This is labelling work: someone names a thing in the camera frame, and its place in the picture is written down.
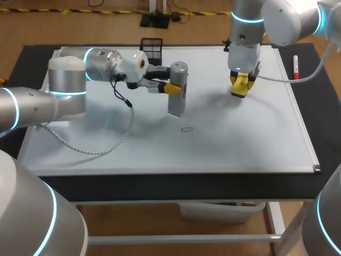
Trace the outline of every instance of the white storage bin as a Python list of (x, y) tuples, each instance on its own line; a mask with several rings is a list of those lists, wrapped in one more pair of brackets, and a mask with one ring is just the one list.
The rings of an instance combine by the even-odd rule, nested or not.
[(261, 212), (265, 202), (249, 205), (222, 205), (205, 203), (178, 203), (181, 216), (185, 219), (226, 221), (241, 223), (248, 221), (252, 214)]

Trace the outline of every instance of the small drawing on whiteboard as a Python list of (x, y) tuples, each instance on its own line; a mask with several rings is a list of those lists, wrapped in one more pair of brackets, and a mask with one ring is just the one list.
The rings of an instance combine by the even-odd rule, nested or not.
[(181, 128), (181, 131), (182, 132), (189, 132), (189, 131), (192, 131), (193, 130), (193, 127), (184, 127), (184, 128)]

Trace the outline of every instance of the wooden floor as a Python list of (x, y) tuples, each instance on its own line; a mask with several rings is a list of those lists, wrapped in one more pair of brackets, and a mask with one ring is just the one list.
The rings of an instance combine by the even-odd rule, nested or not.
[[(177, 8), (169, 1), (172, 11)], [(177, 0), (191, 11), (230, 11), (228, 0)], [(84, 9), (86, 0), (13, 0), (0, 8)], [(148, 0), (105, 0), (102, 10), (148, 10)], [(70, 13), (0, 14), (0, 77), (9, 77), (24, 45), (36, 44), (138, 44), (142, 37), (162, 37), (165, 44), (218, 44), (227, 39), (230, 16), (191, 17), (186, 24), (170, 23), (169, 29), (140, 28), (139, 15), (97, 15)], [(309, 37), (321, 56), (328, 45), (324, 39)], [(333, 52), (325, 67), (341, 98), (339, 64), (341, 55)], [(299, 202), (281, 203), (285, 223), (300, 208)], [(156, 234), (245, 234), (266, 233), (262, 213), (244, 225), (183, 220), (175, 204), (82, 206), (90, 235)], [(196, 244), (90, 246), (87, 256), (102, 255), (271, 255), (268, 244)], [(303, 255), (297, 245), (291, 256)]]

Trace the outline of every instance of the black cable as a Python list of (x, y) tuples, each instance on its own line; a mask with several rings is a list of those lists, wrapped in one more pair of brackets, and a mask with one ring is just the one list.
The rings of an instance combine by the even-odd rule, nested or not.
[(115, 97), (117, 98), (117, 99), (120, 99), (120, 100), (123, 100), (124, 101), (124, 97), (122, 96), (122, 94), (120, 94), (117, 90), (116, 90), (116, 84), (117, 84), (117, 80), (115, 80), (115, 84), (113, 85), (112, 84), (112, 76), (110, 77), (110, 85), (111, 85), (111, 87), (113, 88), (113, 93), (115, 94)]
[(167, 12), (167, 14), (170, 14), (172, 12), (172, 8), (171, 8), (171, 5), (168, 3), (168, 1), (167, 1), (167, 6), (169, 7), (169, 12)]
[(99, 4), (91, 4), (91, 0), (87, 0), (87, 5), (89, 6), (89, 7), (99, 7), (99, 6), (101, 6), (102, 4), (104, 4), (104, 0), (102, 0)]
[(172, 3), (174, 4), (174, 6), (175, 6), (176, 8), (184, 9), (184, 10), (188, 11), (188, 19), (187, 19), (187, 21), (185, 21), (185, 22), (180, 22), (180, 21), (179, 21), (179, 23), (181, 23), (181, 24), (187, 23), (187, 22), (190, 20), (190, 18), (191, 18), (191, 12), (190, 12), (190, 10), (188, 10), (186, 7), (179, 7), (178, 5), (175, 4), (174, 0), (172, 0)]
[[(115, 79), (115, 84), (112, 84), (112, 79), (113, 78)], [(121, 101), (123, 101), (128, 107), (132, 108), (133, 104), (128, 99), (124, 98), (122, 96), (122, 94), (120, 94), (117, 91), (117, 89), (116, 89), (116, 85), (117, 85), (118, 79), (116, 79), (114, 76), (111, 76), (109, 82), (110, 82), (111, 87), (113, 88), (113, 93), (114, 93), (115, 97), (117, 99), (120, 99)]]

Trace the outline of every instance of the yellow black caution tape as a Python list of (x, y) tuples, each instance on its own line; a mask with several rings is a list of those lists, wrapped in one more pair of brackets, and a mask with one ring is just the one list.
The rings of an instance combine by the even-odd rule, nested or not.
[[(86, 9), (14, 9), (2, 8), (0, 13), (8, 12), (60, 12), (67, 14), (70, 12), (76, 13), (96, 13), (96, 14), (144, 14), (148, 11), (99, 11), (99, 10), (86, 10)], [(231, 12), (179, 12), (180, 15), (194, 15), (194, 16), (215, 16), (215, 15), (230, 15)]]

